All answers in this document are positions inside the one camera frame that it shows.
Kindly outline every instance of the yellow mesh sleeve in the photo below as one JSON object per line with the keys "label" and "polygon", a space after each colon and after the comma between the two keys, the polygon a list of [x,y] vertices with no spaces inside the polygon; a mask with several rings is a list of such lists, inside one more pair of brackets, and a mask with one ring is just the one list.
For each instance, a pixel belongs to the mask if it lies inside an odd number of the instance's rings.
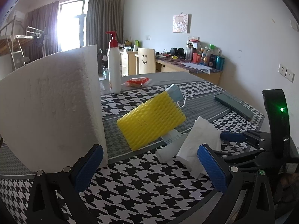
{"label": "yellow mesh sleeve", "polygon": [[186,120],[167,92],[162,92],[117,120],[130,148],[135,151],[165,135]]}

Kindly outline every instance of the plastic wrapper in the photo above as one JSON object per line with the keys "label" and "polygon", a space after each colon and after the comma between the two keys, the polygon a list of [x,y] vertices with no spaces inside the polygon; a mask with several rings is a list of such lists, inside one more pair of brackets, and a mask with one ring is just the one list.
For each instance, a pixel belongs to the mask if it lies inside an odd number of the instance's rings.
{"label": "plastic wrapper", "polygon": [[137,78],[132,78],[128,81],[126,81],[123,85],[128,86],[128,87],[145,87],[151,82],[151,79],[147,77],[137,77]]}

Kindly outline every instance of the mask ear loop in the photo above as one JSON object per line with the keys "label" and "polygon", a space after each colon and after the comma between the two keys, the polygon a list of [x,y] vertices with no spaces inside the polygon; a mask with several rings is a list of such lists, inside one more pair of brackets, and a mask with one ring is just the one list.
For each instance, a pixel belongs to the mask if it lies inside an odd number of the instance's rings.
{"label": "mask ear loop", "polygon": [[186,96],[186,94],[183,94],[183,96],[185,96],[185,100],[184,100],[184,104],[183,104],[183,106],[180,106],[180,105],[178,104],[178,102],[176,102],[176,104],[178,105],[179,108],[183,108],[183,107],[185,107],[187,96]]}

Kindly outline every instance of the smiley face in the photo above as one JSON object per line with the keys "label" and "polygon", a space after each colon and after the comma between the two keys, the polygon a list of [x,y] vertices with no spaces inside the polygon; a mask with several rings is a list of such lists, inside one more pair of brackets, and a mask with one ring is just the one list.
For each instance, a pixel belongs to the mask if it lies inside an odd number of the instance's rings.
{"label": "smiley face", "polygon": [[144,59],[144,54],[142,54],[142,57],[143,57],[143,58],[142,58],[142,62],[143,62],[143,64],[145,65],[145,64],[147,63],[147,61],[144,62],[144,60],[143,60],[143,59]]}

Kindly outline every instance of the anime picture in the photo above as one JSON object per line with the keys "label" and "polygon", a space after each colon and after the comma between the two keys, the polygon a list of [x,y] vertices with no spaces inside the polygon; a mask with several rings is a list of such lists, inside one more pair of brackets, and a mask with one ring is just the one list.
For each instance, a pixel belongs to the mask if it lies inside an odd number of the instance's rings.
{"label": "anime picture", "polygon": [[188,30],[188,14],[174,15],[172,32],[187,33],[187,30]]}

